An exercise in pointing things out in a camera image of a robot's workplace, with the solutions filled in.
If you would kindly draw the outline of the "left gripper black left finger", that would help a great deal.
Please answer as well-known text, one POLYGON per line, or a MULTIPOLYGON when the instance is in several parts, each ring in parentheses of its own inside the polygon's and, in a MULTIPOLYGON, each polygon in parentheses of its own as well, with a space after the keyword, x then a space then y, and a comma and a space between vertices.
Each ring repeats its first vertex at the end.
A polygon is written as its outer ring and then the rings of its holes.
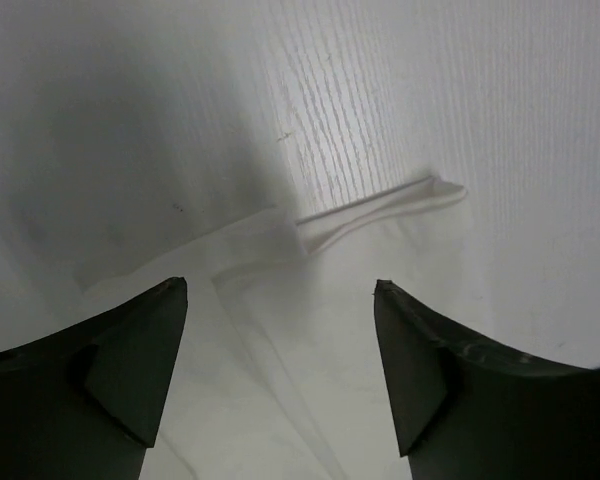
POLYGON ((187 282, 172 277, 0 352, 0 479, 139 478, 187 308, 187 282))

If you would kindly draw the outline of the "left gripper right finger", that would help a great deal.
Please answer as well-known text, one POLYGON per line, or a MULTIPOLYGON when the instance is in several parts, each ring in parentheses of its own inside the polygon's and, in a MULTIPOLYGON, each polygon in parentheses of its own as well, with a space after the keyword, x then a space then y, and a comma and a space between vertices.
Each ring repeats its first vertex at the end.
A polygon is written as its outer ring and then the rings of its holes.
POLYGON ((600 479, 600 367, 516 350, 388 280, 374 319, 413 478, 600 479))

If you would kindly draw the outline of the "white t shirt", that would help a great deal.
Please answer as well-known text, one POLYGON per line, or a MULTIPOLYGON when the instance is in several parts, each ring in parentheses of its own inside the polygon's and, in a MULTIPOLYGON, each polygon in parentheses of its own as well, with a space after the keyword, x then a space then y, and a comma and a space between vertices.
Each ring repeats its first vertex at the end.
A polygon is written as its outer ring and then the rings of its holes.
POLYGON ((415 479, 376 334, 388 280, 491 337, 465 188, 430 177, 304 223, 265 210, 89 288, 87 313, 167 276, 188 313, 153 475, 415 479))

